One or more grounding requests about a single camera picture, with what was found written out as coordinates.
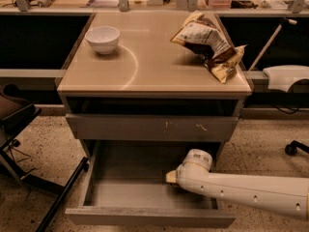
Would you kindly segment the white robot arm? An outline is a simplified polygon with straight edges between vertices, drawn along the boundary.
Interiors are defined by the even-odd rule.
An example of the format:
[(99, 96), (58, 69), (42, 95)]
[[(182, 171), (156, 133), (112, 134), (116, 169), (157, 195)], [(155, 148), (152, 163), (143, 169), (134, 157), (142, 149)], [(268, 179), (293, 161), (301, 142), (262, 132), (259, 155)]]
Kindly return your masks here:
[(191, 149), (183, 162), (166, 174), (166, 182), (207, 197), (308, 220), (308, 178), (213, 173), (211, 166), (209, 153)]

